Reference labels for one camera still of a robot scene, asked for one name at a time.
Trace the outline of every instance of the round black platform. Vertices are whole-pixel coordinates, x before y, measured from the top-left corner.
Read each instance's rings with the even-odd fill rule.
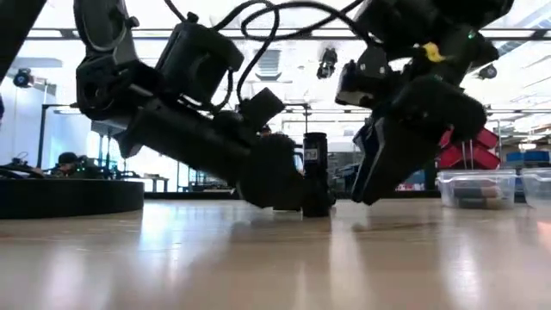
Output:
[[[112,214],[144,207],[140,182],[74,179],[0,180],[0,219]]]

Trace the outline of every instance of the person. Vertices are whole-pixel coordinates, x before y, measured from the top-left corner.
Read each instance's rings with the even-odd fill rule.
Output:
[[[265,125],[262,129],[260,129],[261,137],[265,137],[271,134],[272,134],[272,129],[268,125]]]
[[[69,176],[76,171],[78,164],[78,156],[74,152],[64,152],[58,157],[56,172]]]

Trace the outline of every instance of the cable bundle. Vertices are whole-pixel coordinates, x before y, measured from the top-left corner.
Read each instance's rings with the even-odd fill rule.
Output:
[[[187,19],[176,8],[176,6],[171,0],[164,0],[164,2],[167,4],[169,9],[180,19],[180,21],[182,22],[187,21]],[[262,58],[264,53],[268,50],[268,47],[272,42],[281,41],[281,40],[293,40],[293,39],[303,37],[305,34],[310,34],[313,30],[319,29],[324,25],[338,19],[343,21],[352,30],[352,32],[355,35],[357,35],[359,38],[364,40],[367,44],[376,44],[374,40],[369,36],[367,31],[360,29],[354,23],[354,21],[352,21],[346,15],[354,8],[356,8],[358,5],[360,5],[362,2],[363,0],[355,0],[354,2],[344,7],[343,9],[337,10],[326,4],[318,3],[314,1],[293,1],[289,3],[273,4],[272,2],[267,0],[250,0],[244,3],[241,3],[235,9],[233,9],[221,22],[213,26],[212,29],[215,31],[220,31],[221,29],[225,28],[233,19],[235,19],[241,12],[243,12],[245,9],[249,8],[252,5],[263,4],[266,6],[266,8],[260,9],[255,13],[252,13],[251,15],[247,16],[241,22],[241,33],[243,34],[243,36],[249,40],[261,41],[263,44],[258,50],[258,52],[255,54],[251,62],[245,67],[243,74],[241,74],[241,77],[238,80],[236,92],[237,92],[239,104],[241,104],[244,100],[243,97],[241,96],[241,90],[243,88],[243,84],[245,83],[246,78],[249,76],[252,69],[257,64],[258,60],[260,60],[260,58]],[[310,26],[301,28],[292,34],[277,35],[277,30],[280,27],[280,11],[283,9],[298,9],[298,8],[318,9],[326,13],[329,13],[329,16],[327,16],[326,18],[324,18],[319,22],[315,22]],[[247,27],[249,26],[249,24],[254,22],[260,16],[263,16],[268,13],[274,14],[274,22],[272,24],[272,28],[269,34],[267,36],[249,34],[249,32],[247,31]],[[228,79],[228,88],[227,88],[227,93],[226,93],[226,97],[224,98],[224,101],[221,104],[218,104],[216,106],[211,104],[211,106],[215,107],[215,109],[218,111],[220,111],[230,100],[230,96],[233,91],[233,72],[232,71],[228,72],[227,79]]]

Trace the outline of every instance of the red object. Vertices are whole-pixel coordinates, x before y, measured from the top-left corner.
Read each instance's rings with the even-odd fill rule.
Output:
[[[465,143],[465,159],[463,159],[462,146],[448,146],[446,150],[440,154],[440,169],[453,168],[458,165],[463,165],[463,160],[467,162],[467,167],[471,168],[471,149],[470,144]],[[499,158],[482,146],[473,147],[473,162],[475,169],[494,170],[499,167],[501,161]]]
[[[447,131],[442,138],[440,139],[440,146],[446,147],[449,144],[449,138],[451,137],[452,131]],[[499,137],[497,134],[489,131],[488,129],[482,129],[476,139],[473,140],[473,143],[476,145],[481,145],[486,149],[493,149],[498,144]]]

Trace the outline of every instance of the ceiling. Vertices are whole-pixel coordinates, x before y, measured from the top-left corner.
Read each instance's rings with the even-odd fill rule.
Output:
[[[182,11],[193,11],[200,17],[200,22],[211,26],[219,22],[242,0],[174,0]],[[342,8],[345,4],[338,0],[323,0],[323,3]],[[138,17],[140,27],[172,28],[178,20],[164,5],[163,0],[126,0],[127,9],[132,16]],[[72,0],[49,0],[34,28],[75,28],[72,17]],[[325,17],[323,13],[309,9],[293,9],[282,13],[282,28],[300,28]],[[550,0],[516,0],[513,9],[507,16],[489,25],[489,28],[551,28]],[[238,28],[239,18],[228,28]],[[269,28],[271,16],[253,23],[253,28]],[[341,22],[334,22],[327,27],[344,28]],[[162,52],[165,40],[136,40],[139,56],[149,65],[155,65],[158,55]],[[477,78],[477,72],[469,74],[462,87],[466,92],[492,109],[551,109],[551,41],[495,41],[502,57],[494,63],[498,75],[491,80]],[[236,45],[245,55],[244,66],[252,58],[259,43],[251,41],[236,41]],[[332,78],[318,80],[316,70],[319,56],[325,47],[337,49],[339,63]],[[314,113],[310,115],[309,130],[316,127],[326,132],[346,135],[350,130],[356,130],[362,125],[367,115],[366,110],[353,111],[344,114],[343,107],[334,103],[338,75],[343,64],[349,59],[357,59],[365,49],[365,45],[355,40],[301,40],[282,41],[273,44],[270,49],[280,51],[278,57],[272,58],[269,67],[260,68],[247,78],[244,96],[250,96],[269,87],[281,99],[289,103],[309,102]],[[64,61],[64,71],[44,71],[52,79],[58,79],[58,84],[65,88],[64,96],[74,96],[74,78],[72,72],[84,55],[82,43],[79,41],[28,41],[20,52],[24,57],[57,57]],[[393,64],[399,69],[405,62]],[[254,73],[261,70],[272,70],[281,73],[279,83],[262,83]],[[225,95],[226,86],[220,86],[214,102],[221,101]],[[279,127],[283,124],[286,133],[301,134],[304,132],[305,116],[302,113],[277,116],[272,124]],[[530,133],[536,127],[551,124],[551,115],[523,115],[519,113],[498,113],[491,116],[489,127],[496,127],[497,120],[504,130]]]

